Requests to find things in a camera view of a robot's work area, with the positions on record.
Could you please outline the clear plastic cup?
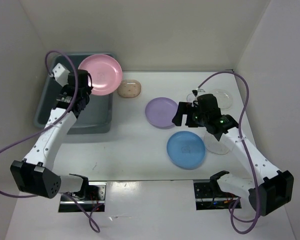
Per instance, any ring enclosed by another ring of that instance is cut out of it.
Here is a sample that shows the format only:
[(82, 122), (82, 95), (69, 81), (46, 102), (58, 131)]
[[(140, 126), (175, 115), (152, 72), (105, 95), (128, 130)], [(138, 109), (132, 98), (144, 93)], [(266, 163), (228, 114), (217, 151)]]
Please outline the clear plastic cup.
[(190, 94), (187, 95), (186, 101), (189, 102), (189, 103), (193, 103), (194, 101), (197, 101), (197, 96), (198, 95), (190, 93)]

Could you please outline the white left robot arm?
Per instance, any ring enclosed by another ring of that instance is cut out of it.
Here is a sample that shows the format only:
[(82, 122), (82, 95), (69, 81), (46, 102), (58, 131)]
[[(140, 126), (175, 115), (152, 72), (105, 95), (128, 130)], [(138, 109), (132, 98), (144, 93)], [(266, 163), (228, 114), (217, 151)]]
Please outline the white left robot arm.
[(10, 171), (19, 190), (45, 198), (72, 192), (86, 199), (91, 181), (176, 181), (190, 177), (168, 157), (167, 142), (175, 128), (159, 129), (145, 115), (155, 93), (154, 81), (137, 99), (114, 97), (110, 130), (104, 134), (68, 135), (77, 121), (73, 112), (54, 108), (46, 128)]

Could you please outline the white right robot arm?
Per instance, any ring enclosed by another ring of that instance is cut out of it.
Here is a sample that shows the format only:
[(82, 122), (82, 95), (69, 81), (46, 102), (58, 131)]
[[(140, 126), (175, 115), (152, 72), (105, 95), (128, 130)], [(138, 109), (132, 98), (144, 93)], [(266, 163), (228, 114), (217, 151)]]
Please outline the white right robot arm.
[(252, 183), (248, 183), (222, 170), (209, 179), (209, 191), (213, 196), (234, 193), (247, 199), (251, 207), (263, 217), (291, 201), (293, 175), (273, 165), (247, 139), (238, 122), (231, 115), (221, 113), (214, 95), (203, 94), (193, 103), (186, 102), (184, 115), (186, 126), (204, 127), (234, 154), (252, 177)]

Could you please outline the purple plastic plate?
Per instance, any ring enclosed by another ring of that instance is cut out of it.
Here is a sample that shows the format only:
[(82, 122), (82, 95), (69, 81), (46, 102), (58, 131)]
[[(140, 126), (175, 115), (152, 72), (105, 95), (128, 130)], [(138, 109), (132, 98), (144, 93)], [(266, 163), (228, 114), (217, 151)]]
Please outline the purple plastic plate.
[(156, 128), (169, 129), (175, 126), (172, 119), (177, 113), (178, 104), (167, 97), (150, 100), (145, 107), (147, 121)]

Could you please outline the clear round glass dish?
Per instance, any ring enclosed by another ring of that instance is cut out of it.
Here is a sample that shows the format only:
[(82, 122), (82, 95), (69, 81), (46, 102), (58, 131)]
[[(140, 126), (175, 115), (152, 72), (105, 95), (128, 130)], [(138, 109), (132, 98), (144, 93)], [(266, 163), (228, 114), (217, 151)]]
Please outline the clear round glass dish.
[(220, 109), (227, 110), (233, 105), (233, 96), (224, 89), (213, 89), (210, 91), (216, 99)]

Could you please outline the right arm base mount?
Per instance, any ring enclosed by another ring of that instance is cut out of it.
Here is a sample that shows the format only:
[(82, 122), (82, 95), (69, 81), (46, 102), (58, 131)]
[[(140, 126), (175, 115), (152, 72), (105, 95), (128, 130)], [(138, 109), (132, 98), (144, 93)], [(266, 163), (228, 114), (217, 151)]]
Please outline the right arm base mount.
[(228, 192), (216, 195), (207, 179), (194, 180), (193, 189), (197, 211), (228, 209), (238, 199), (236, 195)]

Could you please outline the pink plastic plate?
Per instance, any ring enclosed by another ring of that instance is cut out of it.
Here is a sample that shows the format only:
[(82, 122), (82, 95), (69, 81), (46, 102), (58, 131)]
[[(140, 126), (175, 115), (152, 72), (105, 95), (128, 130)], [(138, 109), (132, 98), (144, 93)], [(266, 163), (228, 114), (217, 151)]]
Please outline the pink plastic plate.
[(91, 75), (91, 94), (95, 96), (112, 94), (123, 80), (121, 65), (113, 57), (106, 54), (88, 56), (79, 64), (78, 68), (88, 71)]

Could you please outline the beige speckled dish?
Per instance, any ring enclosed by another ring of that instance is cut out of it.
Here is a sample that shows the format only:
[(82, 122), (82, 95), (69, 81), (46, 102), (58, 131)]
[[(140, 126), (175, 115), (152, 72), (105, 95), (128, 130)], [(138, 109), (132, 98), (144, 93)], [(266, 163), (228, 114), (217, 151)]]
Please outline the beige speckled dish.
[(117, 93), (122, 98), (136, 98), (142, 91), (142, 85), (134, 79), (125, 79), (117, 88)]

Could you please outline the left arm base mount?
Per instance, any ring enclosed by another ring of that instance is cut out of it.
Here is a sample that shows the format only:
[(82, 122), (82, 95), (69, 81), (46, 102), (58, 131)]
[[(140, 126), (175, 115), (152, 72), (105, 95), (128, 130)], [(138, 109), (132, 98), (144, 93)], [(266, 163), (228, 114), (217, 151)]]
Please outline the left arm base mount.
[[(70, 193), (69, 195), (88, 213), (92, 210), (97, 213), (105, 211), (107, 183), (105, 181), (90, 181), (87, 192), (83, 195)], [(65, 194), (62, 194), (58, 207), (59, 213), (78, 213), (80, 208)]]

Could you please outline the blue plastic plate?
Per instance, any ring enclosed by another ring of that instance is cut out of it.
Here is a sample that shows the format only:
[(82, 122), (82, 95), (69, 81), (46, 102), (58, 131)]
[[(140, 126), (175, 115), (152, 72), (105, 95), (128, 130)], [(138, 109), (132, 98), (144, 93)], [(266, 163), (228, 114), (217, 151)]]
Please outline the blue plastic plate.
[(197, 134), (178, 131), (168, 139), (166, 152), (170, 161), (177, 167), (194, 170), (203, 164), (206, 146)]

